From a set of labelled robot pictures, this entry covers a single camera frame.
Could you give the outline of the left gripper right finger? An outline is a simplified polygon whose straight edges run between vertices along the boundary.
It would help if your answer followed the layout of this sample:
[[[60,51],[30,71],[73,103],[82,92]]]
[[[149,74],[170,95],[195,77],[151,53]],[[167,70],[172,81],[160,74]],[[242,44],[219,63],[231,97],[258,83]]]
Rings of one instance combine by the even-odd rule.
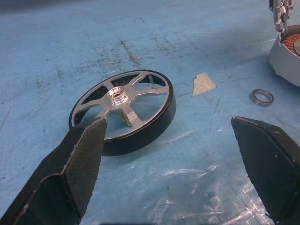
[[[251,183],[276,225],[300,225],[300,146],[280,127],[232,117]]]

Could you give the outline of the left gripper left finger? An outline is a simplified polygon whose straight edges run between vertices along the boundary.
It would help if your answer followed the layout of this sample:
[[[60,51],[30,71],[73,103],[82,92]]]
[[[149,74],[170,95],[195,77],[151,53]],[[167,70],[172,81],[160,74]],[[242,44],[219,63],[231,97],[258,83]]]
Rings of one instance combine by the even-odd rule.
[[[0,225],[79,225],[98,177],[105,118],[72,127],[9,206]]]

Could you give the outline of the black wheel rotor cap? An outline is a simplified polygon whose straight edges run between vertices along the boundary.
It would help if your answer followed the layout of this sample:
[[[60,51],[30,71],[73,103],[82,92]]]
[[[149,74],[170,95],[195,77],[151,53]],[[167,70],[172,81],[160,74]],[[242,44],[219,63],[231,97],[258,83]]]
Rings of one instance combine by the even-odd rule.
[[[160,109],[142,120],[131,105],[141,97],[165,95]],[[104,139],[103,156],[121,156],[137,151],[161,136],[176,113],[173,85],[167,76],[153,70],[133,70],[109,77],[84,93],[74,105],[68,119],[70,128],[82,122],[87,111],[100,106],[96,118],[107,119],[119,113],[131,131]]]

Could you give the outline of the grey motor stator copper windings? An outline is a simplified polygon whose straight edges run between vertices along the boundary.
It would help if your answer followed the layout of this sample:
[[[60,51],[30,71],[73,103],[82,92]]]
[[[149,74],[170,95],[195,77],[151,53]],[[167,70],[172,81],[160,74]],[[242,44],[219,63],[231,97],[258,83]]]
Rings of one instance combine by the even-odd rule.
[[[289,26],[278,35],[269,59],[277,75],[300,87],[300,25]]]

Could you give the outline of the grey finned motor cover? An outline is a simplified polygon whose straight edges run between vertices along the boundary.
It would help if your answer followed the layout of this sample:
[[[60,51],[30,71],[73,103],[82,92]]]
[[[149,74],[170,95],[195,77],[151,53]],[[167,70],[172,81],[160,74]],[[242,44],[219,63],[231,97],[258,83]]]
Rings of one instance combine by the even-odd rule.
[[[277,32],[287,31],[287,20],[290,18],[295,0],[269,0],[269,9],[273,12],[274,24]]]

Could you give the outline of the blue table mat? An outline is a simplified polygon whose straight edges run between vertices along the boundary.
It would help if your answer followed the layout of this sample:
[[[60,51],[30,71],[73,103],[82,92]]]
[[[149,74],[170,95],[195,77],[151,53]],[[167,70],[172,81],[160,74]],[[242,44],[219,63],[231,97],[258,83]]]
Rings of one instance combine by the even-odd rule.
[[[145,148],[102,158],[81,225],[273,225],[231,118],[300,145],[300,88],[269,64],[276,36],[268,0],[0,1],[0,217],[88,89],[151,69],[176,115]]]

